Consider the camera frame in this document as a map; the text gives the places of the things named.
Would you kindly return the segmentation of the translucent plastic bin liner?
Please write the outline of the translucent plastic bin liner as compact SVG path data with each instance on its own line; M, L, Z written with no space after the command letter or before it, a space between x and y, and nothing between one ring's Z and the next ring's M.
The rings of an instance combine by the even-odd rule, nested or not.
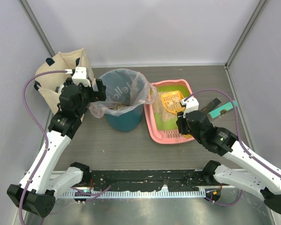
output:
M114 69L103 74L100 79L106 86L106 100L90 104L89 110L96 118L104 115L119 117L138 106L154 103L158 97L157 88L137 71ZM113 110L118 104L127 104L129 107Z

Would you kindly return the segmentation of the orange litter scoop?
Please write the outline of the orange litter scoop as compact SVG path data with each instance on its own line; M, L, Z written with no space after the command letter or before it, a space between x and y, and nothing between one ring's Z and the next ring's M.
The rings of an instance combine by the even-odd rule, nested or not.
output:
M183 94L178 91L170 91L165 94L161 95L161 100L164 108L174 115L176 115L175 118L168 120L168 121L162 121L161 119L158 126L161 130L174 130L177 129L176 120L177 120L177 113L183 112L184 108L181 106L180 101L183 99Z

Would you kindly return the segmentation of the teal trash bin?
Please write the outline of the teal trash bin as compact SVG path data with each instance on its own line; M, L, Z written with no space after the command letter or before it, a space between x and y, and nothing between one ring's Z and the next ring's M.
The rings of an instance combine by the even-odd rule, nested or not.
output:
M106 100L89 107L96 118L105 117L109 125L121 132L130 132L142 120L149 84L145 76L129 69L111 70L100 77L106 86Z

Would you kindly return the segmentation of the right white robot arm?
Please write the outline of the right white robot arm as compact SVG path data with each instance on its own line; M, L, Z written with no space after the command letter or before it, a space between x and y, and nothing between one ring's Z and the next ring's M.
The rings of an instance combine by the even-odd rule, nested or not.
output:
M204 173L218 183L235 186L261 199L272 211L281 214L281 169L246 146L234 133L215 127L200 111L178 112L179 133L191 135L209 152L224 157L247 171L233 172L221 163L210 161Z

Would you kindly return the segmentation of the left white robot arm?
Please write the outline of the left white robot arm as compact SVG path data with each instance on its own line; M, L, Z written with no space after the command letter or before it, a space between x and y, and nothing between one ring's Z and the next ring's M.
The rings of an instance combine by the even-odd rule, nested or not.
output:
M11 184L7 189L7 195L19 210L45 218L64 192L76 184L90 182L89 166L77 162L54 180L50 180L50 176L82 124L81 119L90 103L106 100L106 86L102 80L96 79L96 87L97 90L93 90L92 86L75 84L70 78L65 82L58 111L51 119L42 149L19 184Z

